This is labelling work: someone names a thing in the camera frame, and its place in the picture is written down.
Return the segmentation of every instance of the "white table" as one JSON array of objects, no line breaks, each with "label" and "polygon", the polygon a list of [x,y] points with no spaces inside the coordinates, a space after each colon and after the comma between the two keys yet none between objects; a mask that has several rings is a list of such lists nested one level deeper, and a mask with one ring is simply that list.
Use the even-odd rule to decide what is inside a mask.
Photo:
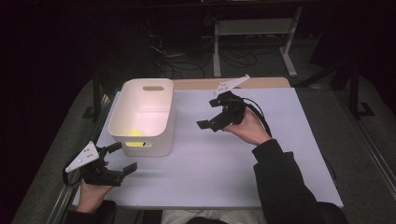
[{"label": "white table", "polygon": [[[304,111],[293,88],[235,89],[254,100],[264,112],[284,151],[293,151],[305,184],[318,201],[343,203],[322,159]],[[120,149],[105,157],[110,170],[121,170],[137,161],[137,171],[106,198],[120,206],[139,209],[257,209],[261,208],[251,149],[231,133],[200,130],[197,120],[212,119],[221,110],[212,108],[212,90],[174,92],[177,124],[171,153],[163,158],[127,157]],[[97,146],[115,141],[107,131],[112,106]],[[79,193],[73,204],[78,203]]]}]

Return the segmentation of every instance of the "wire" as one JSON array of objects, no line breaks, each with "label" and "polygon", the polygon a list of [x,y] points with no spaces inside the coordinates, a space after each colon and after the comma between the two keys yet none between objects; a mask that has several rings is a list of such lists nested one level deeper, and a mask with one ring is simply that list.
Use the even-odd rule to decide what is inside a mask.
[{"label": "wire", "polygon": [[236,68],[247,68],[251,65],[254,65],[258,62],[257,57],[258,55],[264,55],[268,53],[272,53],[275,50],[277,50],[276,47],[273,47],[269,51],[262,52],[262,53],[256,53],[258,49],[260,49],[260,46],[263,43],[263,38],[262,41],[258,42],[255,44],[255,47],[252,49],[245,51],[241,50],[243,48],[246,48],[247,45],[244,44],[244,42],[241,40],[238,46],[233,46],[233,44],[230,41],[226,41],[226,44],[228,44],[229,48],[227,49],[226,52],[230,53],[230,56],[226,55],[225,53],[219,53],[221,59],[226,62],[228,65]]},{"label": "wire", "polygon": [[163,76],[164,77],[168,77],[168,75],[167,75],[168,72],[166,71],[166,66],[168,66],[168,67],[170,67],[172,69],[172,76],[169,77],[170,79],[173,79],[176,73],[180,74],[181,78],[183,78],[181,73],[178,72],[178,71],[175,71],[175,68],[172,65],[168,64],[168,63],[163,63],[162,64],[162,70],[163,70]]},{"label": "wire", "polygon": [[164,75],[167,76],[167,71],[166,71],[166,66],[170,67],[172,69],[173,75],[172,78],[174,77],[174,74],[179,73],[180,76],[183,78],[183,76],[181,75],[181,72],[177,71],[177,70],[181,70],[181,71],[196,71],[196,70],[200,70],[202,72],[202,78],[205,78],[205,67],[207,67],[207,65],[209,64],[209,62],[212,59],[212,55],[210,54],[210,56],[207,58],[207,60],[204,62],[203,65],[200,65],[198,63],[193,63],[194,61],[199,60],[198,56],[199,54],[196,53],[189,53],[186,54],[185,57],[187,57],[184,60],[180,60],[180,59],[175,59],[175,58],[165,58],[165,60],[162,62],[163,64],[163,71],[164,71]]},{"label": "wire", "polygon": [[66,165],[64,166],[64,169],[62,170],[62,178],[64,180],[64,183],[66,184],[67,187],[75,187],[79,181],[81,180],[81,175],[78,177],[78,180],[75,183],[70,183],[69,182],[69,174],[66,172],[66,167],[72,163],[72,161],[78,156],[80,152],[77,152],[75,155],[70,157],[70,159],[67,161]]},{"label": "wire", "polygon": [[179,53],[179,54],[165,56],[165,60],[169,63],[190,63],[198,60],[199,58],[200,57],[198,56],[198,54],[194,52]]},{"label": "wire", "polygon": [[149,35],[149,37],[156,37],[160,41],[159,47],[154,47],[152,45],[148,45],[150,48],[157,50],[159,53],[166,55],[166,50],[163,49],[163,40],[158,35]]},{"label": "wire", "polygon": [[247,101],[250,101],[251,103],[253,103],[259,110],[260,110],[260,113],[262,114],[262,116],[264,117],[264,113],[262,113],[262,108],[256,103],[256,102],[254,102],[254,101],[252,101],[252,100],[250,100],[250,99],[248,99],[248,98],[242,98],[243,100],[247,100]]},{"label": "wire", "polygon": [[142,214],[142,210],[137,211],[136,217],[134,218],[134,222],[133,222],[134,224],[137,223],[141,214]]}]

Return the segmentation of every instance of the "yellow object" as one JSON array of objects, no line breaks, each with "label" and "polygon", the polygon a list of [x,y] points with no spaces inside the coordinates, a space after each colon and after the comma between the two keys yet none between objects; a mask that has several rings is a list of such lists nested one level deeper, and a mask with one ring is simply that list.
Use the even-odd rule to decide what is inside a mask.
[{"label": "yellow object", "polygon": [[[142,133],[137,129],[132,129],[130,132],[131,136],[142,136]],[[125,146],[127,147],[143,147],[145,142],[125,142]]]}]

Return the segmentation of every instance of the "metal stand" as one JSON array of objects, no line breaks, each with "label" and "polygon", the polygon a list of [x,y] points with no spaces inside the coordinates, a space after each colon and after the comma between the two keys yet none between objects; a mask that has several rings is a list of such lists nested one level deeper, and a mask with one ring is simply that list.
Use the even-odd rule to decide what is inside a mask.
[{"label": "metal stand", "polygon": [[311,78],[302,81],[300,83],[292,85],[294,88],[307,87],[315,81],[326,77],[333,71],[337,71],[336,76],[332,80],[333,90],[342,90],[347,82],[350,80],[350,90],[349,90],[349,110],[354,115],[356,119],[360,119],[361,116],[373,116],[374,112],[371,110],[370,106],[366,103],[361,103],[363,111],[359,111],[359,71],[353,60],[352,56],[347,56],[334,65],[324,69],[323,71],[317,73]]},{"label": "metal stand", "polygon": [[283,62],[289,71],[290,77],[296,77],[297,72],[289,57],[291,41],[300,19],[302,7],[297,7],[293,18],[286,19],[262,19],[262,20],[235,20],[218,21],[215,24],[215,49],[213,53],[213,76],[221,77],[219,63],[219,36],[220,35],[265,35],[287,34],[284,46],[280,47]]}]

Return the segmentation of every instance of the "person's leg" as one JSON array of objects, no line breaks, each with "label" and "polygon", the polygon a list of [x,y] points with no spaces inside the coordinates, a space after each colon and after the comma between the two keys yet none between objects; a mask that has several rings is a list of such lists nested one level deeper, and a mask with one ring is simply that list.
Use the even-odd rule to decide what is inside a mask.
[{"label": "person's leg", "polygon": [[265,224],[262,210],[219,210],[219,220],[229,224]]},{"label": "person's leg", "polygon": [[209,219],[206,217],[194,217],[190,219],[190,221],[188,221],[186,224],[228,224],[228,223],[217,219]]},{"label": "person's leg", "polygon": [[162,224],[184,224],[194,217],[219,219],[218,210],[163,210]]}]

